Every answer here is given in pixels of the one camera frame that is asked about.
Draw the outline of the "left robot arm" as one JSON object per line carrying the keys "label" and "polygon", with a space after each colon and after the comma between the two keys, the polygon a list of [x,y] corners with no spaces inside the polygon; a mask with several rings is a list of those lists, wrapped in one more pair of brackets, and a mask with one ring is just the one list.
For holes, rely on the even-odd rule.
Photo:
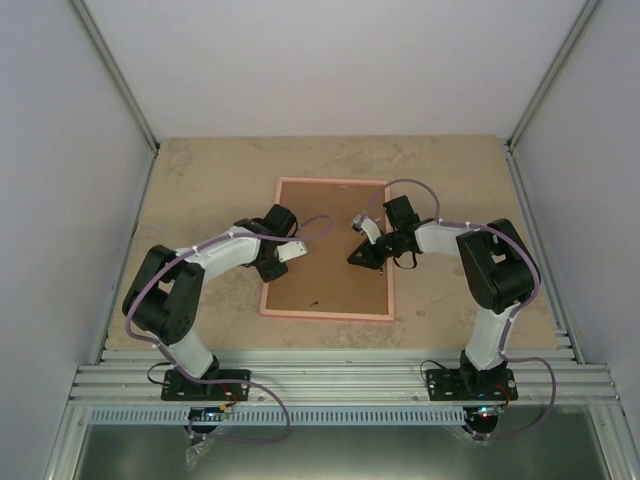
{"label": "left robot arm", "polygon": [[125,295],[122,312],[127,334],[157,348],[168,368],[161,387],[164,401],[248,399],[251,372],[223,369],[195,331],[203,288],[236,268],[255,268],[265,283],[288,272],[286,262],[307,253],[293,239],[296,216],[275,204],[263,218],[242,219],[222,235],[201,245],[170,249],[152,247]]}

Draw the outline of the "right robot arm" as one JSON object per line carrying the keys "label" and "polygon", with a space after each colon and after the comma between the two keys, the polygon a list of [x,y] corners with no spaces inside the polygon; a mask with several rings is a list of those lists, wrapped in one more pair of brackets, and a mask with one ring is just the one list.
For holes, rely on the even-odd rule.
{"label": "right robot arm", "polygon": [[379,270],[387,260],[409,253],[458,258],[477,305],[471,338],[459,365],[436,363],[421,371],[430,400],[493,401],[517,398],[508,367],[506,343],[519,312],[537,295],[541,275],[513,224],[498,219],[487,225],[422,220],[407,196],[383,205],[391,229],[382,232],[367,214],[351,227],[365,240],[349,255],[349,264]]}

